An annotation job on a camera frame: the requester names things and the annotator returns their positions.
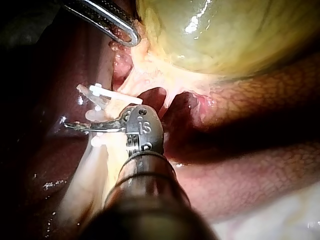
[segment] metal grasper jaw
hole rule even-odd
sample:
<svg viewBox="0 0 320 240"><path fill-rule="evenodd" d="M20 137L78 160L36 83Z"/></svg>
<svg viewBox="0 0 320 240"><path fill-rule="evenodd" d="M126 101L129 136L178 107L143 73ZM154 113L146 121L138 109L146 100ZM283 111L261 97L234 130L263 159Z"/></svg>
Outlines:
<svg viewBox="0 0 320 240"><path fill-rule="evenodd" d="M134 47L141 41L134 19L111 0L62 0L62 5L121 45ZM113 27L121 29L130 41L120 39L113 33Z"/></svg>
<svg viewBox="0 0 320 240"><path fill-rule="evenodd" d="M96 132L96 133L124 133L126 132L127 122L129 116L134 109L134 106L126 107L120 114L120 116L114 120L105 122L92 122L92 123L81 123L81 122L65 122L66 128L82 131L82 132Z"/></svg>
<svg viewBox="0 0 320 240"><path fill-rule="evenodd" d="M125 133L129 157L143 151L164 153L164 130L157 112L148 105L128 106L115 120L64 123L64 126L82 132Z"/></svg>

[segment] white plastic clip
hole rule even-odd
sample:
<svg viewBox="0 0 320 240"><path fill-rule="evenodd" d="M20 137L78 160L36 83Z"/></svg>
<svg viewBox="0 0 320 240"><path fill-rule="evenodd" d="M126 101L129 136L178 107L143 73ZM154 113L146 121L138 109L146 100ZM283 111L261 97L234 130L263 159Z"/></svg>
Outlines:
<svg viewBox="0 0 320 240"><path fill-rule="evenodd" d="M102 85L99 83L96 83L95 85L91 85L89 87L89 90L92 91L92 94L97 97L100 97L100 95L102 95L105 97L119 99L119 100L123 100L128 103L137 104L137 105L140 105L143 102L143 100L141 98L129 96L129 95L122 94L120 92L110 91L110 90L104 89L104 88L102 88Z"/></svg>

